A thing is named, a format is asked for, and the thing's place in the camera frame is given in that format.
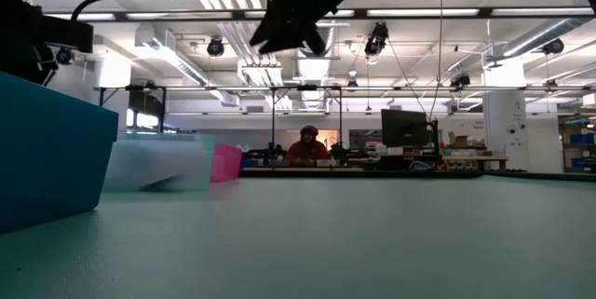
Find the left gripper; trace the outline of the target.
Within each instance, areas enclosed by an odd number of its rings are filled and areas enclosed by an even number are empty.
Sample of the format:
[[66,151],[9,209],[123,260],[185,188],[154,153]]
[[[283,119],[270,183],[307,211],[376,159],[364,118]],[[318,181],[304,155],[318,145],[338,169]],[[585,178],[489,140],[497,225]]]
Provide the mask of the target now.
[[1,71],[45,86],[58,70],[54,54],[38,32],[41,7],[17,3],[1,18]]

